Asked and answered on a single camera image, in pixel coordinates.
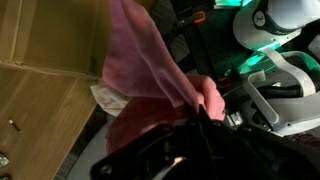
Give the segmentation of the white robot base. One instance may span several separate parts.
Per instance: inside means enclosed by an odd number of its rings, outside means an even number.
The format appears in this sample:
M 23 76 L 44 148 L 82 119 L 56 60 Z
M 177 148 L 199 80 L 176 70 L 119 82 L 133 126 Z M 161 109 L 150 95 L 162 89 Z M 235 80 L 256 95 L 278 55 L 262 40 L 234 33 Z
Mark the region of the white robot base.
M 238 68 L 248 123 L 280 136 L 320 126 L 319 63 L 284 44 L 320 18 L 320 0 L 248 0 L 236 13 L 233 34 L 253 52 Z

